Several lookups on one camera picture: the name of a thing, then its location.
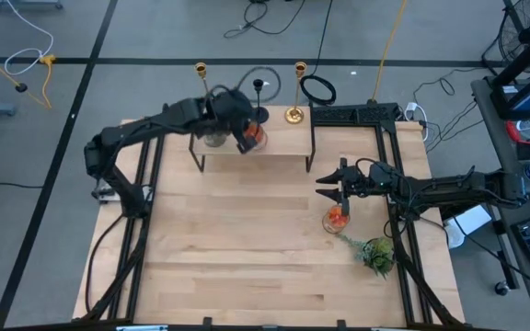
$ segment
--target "gray carpet floor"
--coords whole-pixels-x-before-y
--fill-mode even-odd
[[[293,25],[282,35],[265,36],[255,30],[226,40],[223,33],[243,24],[247,1],[240,0],[119,0],[107,38],[104,58],[316,58],[328,1],[309,0]],[[21,13],[55,37],[57,57],[86,58],[91,53],[109,0],[64,1],[64,10],[21,8]],[[299,6],[270,2],[270,13],[259,25],[276,30]],[[335,1],[322,49],[323,59],[381,58],[396,18],[399,0]],[[498,0],[410,1],[388,59],[419,61],[476,61],[495,37],[503,4]],[[45,48],[47,37],[0,10],[0,57],[23,48]],[[492,59],[500,59],[495,52]],[[21,68],[23,64],[13,64]],[[209,82],[232,85],[250,66],[213,65]],[[290,65],[274,66],[283,82],[293,82]],[[380,102],[412,100],[422,82],[447,74],[454,67],[388,66],[379,90]],[[43,110],[16,93],[0,75],[0,102],[17,105],[17,115],[0,117],[0,181],[42,184],[69,114],[84,64],[54,65],[49,97],[53,110]],[[377,68],[359,65],[320,66],[317,74],[338,90],[337,105],[364,103],[374,89]],[[487,75],[480,69],[455,73],[449,81],[455,95],[439,86],[418,94],[429,121],[443,126],[472,100],[470,82]],[[46,68],[36,66],[20,80],[38,91]],[[261,77],[272,81],[272,77]],[[312,87],[313,91],[320,86]],[[7,325],[68,321],[86,263],[86,253],[98,214],[89,192],[94,182],[85,173],[83,146],[108,125],[160,111],[164,102],[199,95],[202,85],[189,65],[97,65],[86,91],[75,129],[44,214],[36,244],[20,283]],[[293,88],[285,88],[273,102],[290,104]],[[481,120],[478,110],[458,124],[464,128]],[[434,176],[465,173],[475,165],[490,171],[500,164],[483,124],[439,144],[429,154]],[[0,298],[29,224],[40,191],[0,187]],[[496,247],[486,227],[477,238]],[[506,297],[493,293],[502,279],[500,265],[471,244],[451,252],[466,319],[469,323],[507,330],[530,329],[530,301],[524,290]]]

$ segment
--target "leafy plant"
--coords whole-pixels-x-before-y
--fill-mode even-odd
[[[355,249],[355,260],[361,261],[365,266],[386,278],[386,275],[394,267],[394,246],[386,237],[379,237],[368,242],[352,240],[344,234],[337,237]]]

